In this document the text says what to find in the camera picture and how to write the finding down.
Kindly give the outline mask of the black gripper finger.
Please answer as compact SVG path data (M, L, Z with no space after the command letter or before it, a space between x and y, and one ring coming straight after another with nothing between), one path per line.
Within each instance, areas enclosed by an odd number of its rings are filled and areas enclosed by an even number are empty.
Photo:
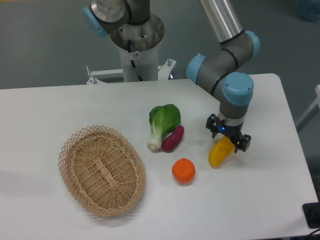
M248 134L239 134L234 140L235 150L234 152L237 153L238 151L245 152L250 144L251 144L251 136Z
M218 131L218 127L217 127L217 119L218 119L218 117L214 114L214 113L212 113L209 117L208 117L208 119L207 119L207 121L206 121L206 125L205 125L205 127L208 129L208 130L210 130L210 132L211 132L211 137L214 139L216 136L217 136L217 134L219 133L219 131Z

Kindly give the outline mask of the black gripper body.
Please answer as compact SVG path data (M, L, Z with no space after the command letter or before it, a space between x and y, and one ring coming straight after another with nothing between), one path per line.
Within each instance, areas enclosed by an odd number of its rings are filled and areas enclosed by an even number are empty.
M216 121L216 134L222 134L230 139L233 144L238 144L241 140L241 130L243 123L238 125L227 125L225 120L220 120L219 118Z

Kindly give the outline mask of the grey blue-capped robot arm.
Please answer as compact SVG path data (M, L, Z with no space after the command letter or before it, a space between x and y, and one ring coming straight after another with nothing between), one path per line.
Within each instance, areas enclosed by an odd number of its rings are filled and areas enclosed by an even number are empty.
M242 126L254 83L238 68L260 50L259 38L243 29L228 0L202 0L200 5L218 39L220 50L212 58L201 54L188 64L186 76L219 101L206 127L222 134L236 150L246 151L251 137ZM125 82L157 81L158 46L165 35L162 20L151 13L148 0L93 0L83 9L87 24L100 37L109 36L118 48Z

